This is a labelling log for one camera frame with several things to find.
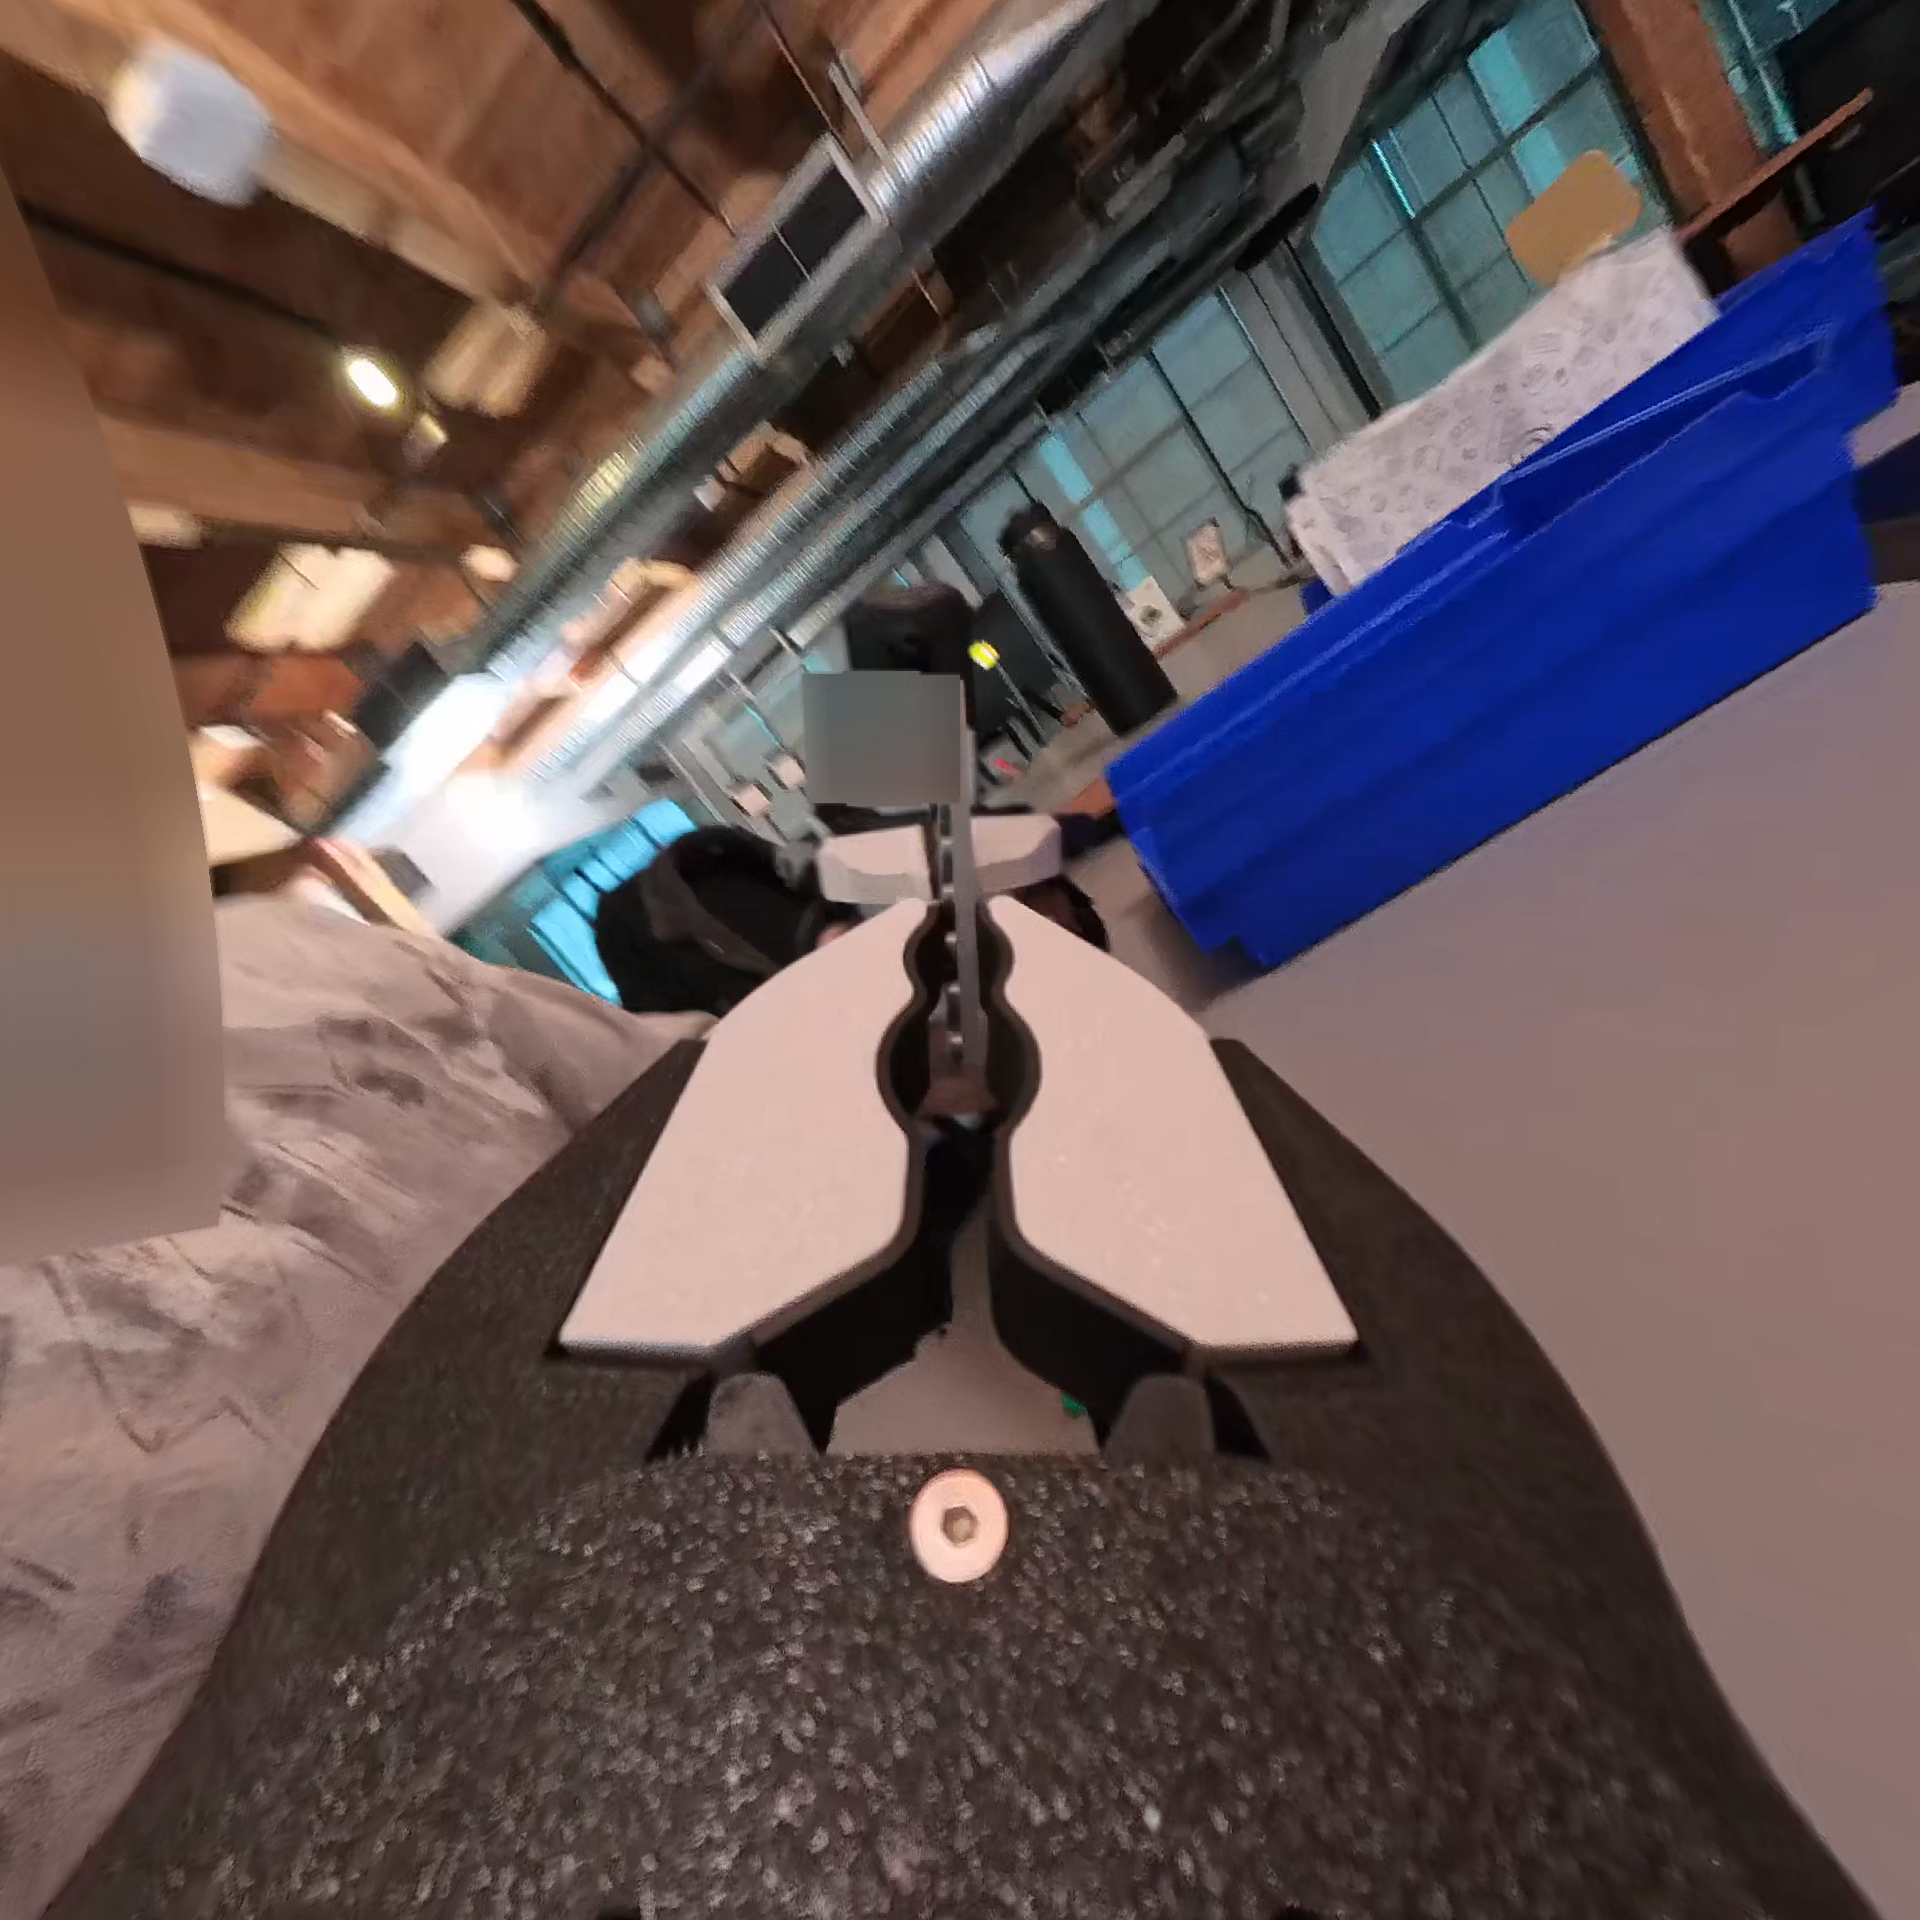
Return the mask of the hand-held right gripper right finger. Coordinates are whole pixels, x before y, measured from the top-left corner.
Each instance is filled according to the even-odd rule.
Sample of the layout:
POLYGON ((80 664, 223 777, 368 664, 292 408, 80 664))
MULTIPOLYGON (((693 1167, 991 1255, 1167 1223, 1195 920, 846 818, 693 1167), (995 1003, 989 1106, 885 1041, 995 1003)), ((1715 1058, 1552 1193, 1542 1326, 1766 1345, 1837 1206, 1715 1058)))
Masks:
POLYGON ((1004 1147, 1005 1226, 1046 1281, 1175 1352, 1331 1360, 1359 1336, 1204 1028, 1014 898, 999 1002, 1036 1065, 1004 1147))

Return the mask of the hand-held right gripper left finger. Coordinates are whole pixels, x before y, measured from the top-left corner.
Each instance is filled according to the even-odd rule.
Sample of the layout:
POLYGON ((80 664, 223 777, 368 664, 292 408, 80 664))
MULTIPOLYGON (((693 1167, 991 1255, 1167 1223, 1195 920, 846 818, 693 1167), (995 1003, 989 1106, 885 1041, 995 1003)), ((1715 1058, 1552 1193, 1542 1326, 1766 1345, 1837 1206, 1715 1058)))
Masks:
POLYGON ((718 1360, 784 1332, 904 1230, 883 1051, 919 1003, 920 903, 757 987, 707 1036, 566 1320, 584 1358, 718 1360))

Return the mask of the grey lego baseplate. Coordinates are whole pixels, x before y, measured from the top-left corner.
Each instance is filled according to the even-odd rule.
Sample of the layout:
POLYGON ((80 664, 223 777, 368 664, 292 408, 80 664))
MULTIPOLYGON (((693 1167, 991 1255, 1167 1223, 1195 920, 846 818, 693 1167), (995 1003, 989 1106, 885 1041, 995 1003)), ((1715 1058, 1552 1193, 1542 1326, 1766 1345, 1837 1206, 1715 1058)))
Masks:
POLYGON ((982 1003, 975 855, 966 808, 933 803, 923 844, 936 936, 923 1114, 960 1130, 977 1130, 991 1121, 997 1103, 991 1032, 982 1003))

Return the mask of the black monitor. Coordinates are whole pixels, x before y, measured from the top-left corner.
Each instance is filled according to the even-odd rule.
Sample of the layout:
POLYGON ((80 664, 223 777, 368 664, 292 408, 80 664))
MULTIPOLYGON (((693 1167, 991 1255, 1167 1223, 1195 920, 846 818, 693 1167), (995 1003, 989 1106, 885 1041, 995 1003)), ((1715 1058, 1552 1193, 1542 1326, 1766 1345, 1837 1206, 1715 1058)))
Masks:
POLYGON ((968 615, 966 672, 975 737, 1005 735, 1031 748, 1065 726, 1054 660, 1004 590, 968 615))

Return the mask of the black water bottle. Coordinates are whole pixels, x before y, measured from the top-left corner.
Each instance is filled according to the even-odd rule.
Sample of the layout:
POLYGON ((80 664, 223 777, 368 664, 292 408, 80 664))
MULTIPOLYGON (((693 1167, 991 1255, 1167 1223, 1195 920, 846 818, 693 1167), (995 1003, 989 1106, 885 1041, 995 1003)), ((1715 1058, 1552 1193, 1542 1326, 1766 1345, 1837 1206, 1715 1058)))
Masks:
POLYGON ((1029 502, 1016 508, 999 531, 999 552, 1041 631, 1115 737, 1136 735, 1177 707, 1177 689, 1115 590, 1046 505, 1029 502))

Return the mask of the blue plastic bin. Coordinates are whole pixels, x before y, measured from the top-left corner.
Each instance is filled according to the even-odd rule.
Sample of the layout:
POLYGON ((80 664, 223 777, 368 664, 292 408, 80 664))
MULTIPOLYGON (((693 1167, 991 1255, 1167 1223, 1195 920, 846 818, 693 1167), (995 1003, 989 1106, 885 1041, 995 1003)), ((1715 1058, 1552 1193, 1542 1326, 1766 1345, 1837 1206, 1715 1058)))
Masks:
POLYGON ((1277 970, 1872 610, 1885 299, 1863 211, 1117 758, 1167 913, 1277 970))

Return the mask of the printed paper parts bag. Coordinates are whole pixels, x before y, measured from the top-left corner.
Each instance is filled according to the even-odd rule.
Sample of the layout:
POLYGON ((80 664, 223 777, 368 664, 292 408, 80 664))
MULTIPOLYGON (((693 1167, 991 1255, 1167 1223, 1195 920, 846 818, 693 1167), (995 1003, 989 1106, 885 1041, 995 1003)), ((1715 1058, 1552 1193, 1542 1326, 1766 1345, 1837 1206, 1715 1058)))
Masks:
POLYGON ((1287 526, 1312 576, 1358 588, 1715 320, 1668 231, 1584 260, 1428 394, 1300 470, 1287 526))

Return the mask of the ceiling air vent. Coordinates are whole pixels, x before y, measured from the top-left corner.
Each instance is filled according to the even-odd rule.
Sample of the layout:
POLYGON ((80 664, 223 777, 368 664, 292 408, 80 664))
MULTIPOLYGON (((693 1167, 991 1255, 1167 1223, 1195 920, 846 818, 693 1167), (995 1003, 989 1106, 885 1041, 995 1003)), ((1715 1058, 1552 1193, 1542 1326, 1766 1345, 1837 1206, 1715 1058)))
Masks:
POLYGON ((885 226, 860 162, 822 136, 707 282, 742 352, 767 361, 811 322, 885 226))

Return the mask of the tan cardboard sheet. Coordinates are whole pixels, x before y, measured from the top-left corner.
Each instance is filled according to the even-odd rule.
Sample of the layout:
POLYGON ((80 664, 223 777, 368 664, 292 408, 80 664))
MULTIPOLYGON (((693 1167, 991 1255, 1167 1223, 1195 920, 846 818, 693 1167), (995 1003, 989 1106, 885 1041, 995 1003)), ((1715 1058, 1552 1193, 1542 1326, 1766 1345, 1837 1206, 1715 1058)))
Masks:
POLYGON ((1617 247, 1639 224, 1644 198, 1605 152, 1584 152, 1504 230, 1507 252, 1540 290, 1617 247))

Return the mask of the white ceiling box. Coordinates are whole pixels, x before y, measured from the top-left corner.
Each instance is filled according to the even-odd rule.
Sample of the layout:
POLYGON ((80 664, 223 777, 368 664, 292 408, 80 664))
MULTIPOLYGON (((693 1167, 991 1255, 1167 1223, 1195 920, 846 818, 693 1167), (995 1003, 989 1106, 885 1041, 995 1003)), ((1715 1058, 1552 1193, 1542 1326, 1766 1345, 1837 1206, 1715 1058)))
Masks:
POLYGON ((252 204, 276 152, 276 127, 254 92, 216 63, 144 39, 103 92, 111 130, 145 167, 223 209, 252 204))

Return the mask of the silver ventilation duct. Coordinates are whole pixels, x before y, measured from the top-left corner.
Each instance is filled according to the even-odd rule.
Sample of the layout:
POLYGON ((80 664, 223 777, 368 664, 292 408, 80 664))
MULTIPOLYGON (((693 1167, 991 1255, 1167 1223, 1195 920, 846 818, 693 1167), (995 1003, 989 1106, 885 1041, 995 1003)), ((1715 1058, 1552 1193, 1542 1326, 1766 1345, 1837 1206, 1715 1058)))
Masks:
MULTIPOLYGON (((933 249, 1014 169, 1032 143, 1119 59, 1142 24, 1166 14, 1187 33, 1150 76, 1148 107, 1183 104, 1164 158, 1183 158, 1207 137, 1227 137, 1241 107, 1272 98, 1291 110, 1303 73, 1323 57, 1353 6, 1223 6, 1212 24, 1201 6, 1004 6, 855 155, 880 209, 883 235, 791 344, 767 361, 742 352, 731 329, 677 375, 672 394, 579 484, 539 548, 468 636, 443 654, 448 684, 504 697, 525 686, 587 622, 621 568, 654 559, 696 484, 857 340, 887 298, 931 264, 933 249)), ((857 490, 920 433, 916 420, 982 354, 995 358, 1009 322, 995 322, 920 359, 824 451, 811 454, 781 488, 740 521, 718 554, 670 595, 662 610, 696 641, 733 604, 767 586, 781 561, 805 559, 814 529, 855 505, 857 490)))

